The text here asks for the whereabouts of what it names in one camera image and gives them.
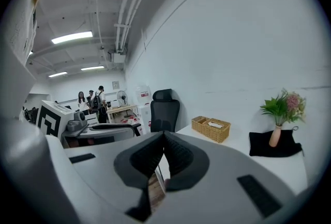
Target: black and white logo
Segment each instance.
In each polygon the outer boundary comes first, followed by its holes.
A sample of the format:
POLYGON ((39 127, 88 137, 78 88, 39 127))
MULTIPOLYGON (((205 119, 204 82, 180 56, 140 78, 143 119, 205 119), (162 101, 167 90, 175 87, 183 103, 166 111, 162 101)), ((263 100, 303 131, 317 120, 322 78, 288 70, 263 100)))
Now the black and white logo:
POLYGON ((60 116, 48 110, 44 106, 41 107, 38 127, 45 135, 53 135, 57 137, 60 121, 60 116))

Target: black mat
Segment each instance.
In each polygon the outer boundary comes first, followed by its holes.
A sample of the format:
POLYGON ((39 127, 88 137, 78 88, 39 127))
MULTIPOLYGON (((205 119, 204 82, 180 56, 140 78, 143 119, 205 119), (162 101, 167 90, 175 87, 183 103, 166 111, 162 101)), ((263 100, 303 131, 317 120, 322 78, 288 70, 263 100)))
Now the black mat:
POLYGON ((300 143, 295 143, 292 133, 293 130, 282 130, 280 139, 276 147, 270 147, 269 140, 272 131, 266 133, 249 133, 250 152, 249 156, 263 157, 290 157, 300 151, 302 147, 300 143))

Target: office chair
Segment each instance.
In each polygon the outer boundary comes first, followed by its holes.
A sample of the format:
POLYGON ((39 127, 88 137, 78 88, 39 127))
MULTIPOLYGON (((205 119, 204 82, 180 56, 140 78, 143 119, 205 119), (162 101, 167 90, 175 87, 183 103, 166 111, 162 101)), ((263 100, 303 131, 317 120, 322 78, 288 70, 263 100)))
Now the office chair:
POLYGON ((153 94, 151 132, 175 132, 180 103, 172 99, 171 91, 164 89, 153 94))

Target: pink vase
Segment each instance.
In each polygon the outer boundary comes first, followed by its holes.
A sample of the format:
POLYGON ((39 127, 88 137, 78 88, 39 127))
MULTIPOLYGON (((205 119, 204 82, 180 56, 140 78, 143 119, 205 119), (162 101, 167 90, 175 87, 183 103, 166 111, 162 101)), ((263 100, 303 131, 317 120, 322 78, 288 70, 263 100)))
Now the pink vase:
POLYGON ((269 145, 271 147, 276 147, 280 138, 280 133, 281 133, 281 127, 276 126, 274 132, 271 135, 271 138, 269 140, 269 145))

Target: woven storage basket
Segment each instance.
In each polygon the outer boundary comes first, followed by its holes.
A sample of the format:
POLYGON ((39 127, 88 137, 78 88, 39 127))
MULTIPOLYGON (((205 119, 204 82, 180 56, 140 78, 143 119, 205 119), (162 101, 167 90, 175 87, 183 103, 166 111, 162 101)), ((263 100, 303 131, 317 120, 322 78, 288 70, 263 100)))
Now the woven storage basket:
POLYGON ((231 124, 228 122, 204 116, 198 116, 192 119, 192 129, 218 143, 222 143, 229 136, 230 126, 231 124), (212 127, 208 124, 209 122, 222 125, 222 127, 212 127))

